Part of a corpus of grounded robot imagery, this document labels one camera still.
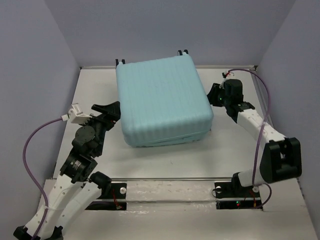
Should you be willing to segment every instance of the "purple cable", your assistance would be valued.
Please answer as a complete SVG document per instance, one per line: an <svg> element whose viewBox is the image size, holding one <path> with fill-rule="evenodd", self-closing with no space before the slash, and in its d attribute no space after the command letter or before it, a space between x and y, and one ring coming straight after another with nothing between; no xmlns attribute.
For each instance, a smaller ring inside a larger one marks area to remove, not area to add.
<svg viewBox="0 0 320 240"><path fill-rule="evenodd" d="M256 76L256 77L261 81L261 83L263 84L263 86L265 87L265 91L266 91L266 94L267 94L267 97L268 97L268 103L267 103L267 107L266 107L265 116L264 116L264 118L263 118L263 122L262 122L262 125L261 125L261 129L260 129L260 132L259 132L258 139L257 139L257 141L256 141L256 147L255 147L254 163L253 163L253 172L252 172L252 186L254 186L254 185L255 185L256 172L257 172L258 153L259 153L260 142L261 142L261 138L262 138L262 136L263 136L263 132L264 132L264 128L265 128L265 125L266 125L267 118L268 118L269 113L270 113L270 104L271 104L270 92L269 92L269 89L268 89L265 81L263 81L263 80L261 79L261 77L259 77L258 74L256 74L254 71L250 71L250 70L247 70L247 69L244 69L244 68L233 68L233 69L230 69L230 70L228 71L228 73L233 72L233 71L248 72L248 73ZM271 190L270 185L267 184L267 183L265 183L264 185L266 185L266 186L269 188L269 190L270 190L269 196L268 196L268 198L267 198L262 204L260 204L259 206L253 207L254 209L261 208L261 207L262 207L263 205L265 205L265 204L270 200L270 198L271 198L272 190Z"/></svg>
<svg viewBox="0 0 320 240"><path fill-rule="evenodd" d="M32 179L32 181L34 182L34 184L38 187L38 189L41 191L41 194L44 198L44 205L46 207L49 206L49 201L48 201L48 197L44 191L44 189L41 187L41 185L39 184L39 182L36 180L35 176L32 174L32 172L30 171L30 168L28 167L28 164L27 164L27 160L26 160L26 151L27 151L27 146L31 140L31 138L42 128L44 128L45 126L48 126L49 124L53 124L55 122L59 122L59 121L62 121L61 118L58 118L56 120L52 120L52 121L49 121L43 125L41 125L40 127L38 127L36 130L33 131L33 133L31 133L31 135L28 137L28 139L26 140L25 144L24 144L24 147L23 147L23 152L22 152L22 160L23 160L23 165L25 167L25 170L26 172L29 174L30 178ZM42 225L44 224L44 221L46 219L46 216L47 216L47 213L48 213L48 209L46 208L43 212L43 216L42 216L42 219L39 223L39 226L37 227L37 229L35 230L31 240L34 240L36 238L36 236L38 235Z"/></svg>

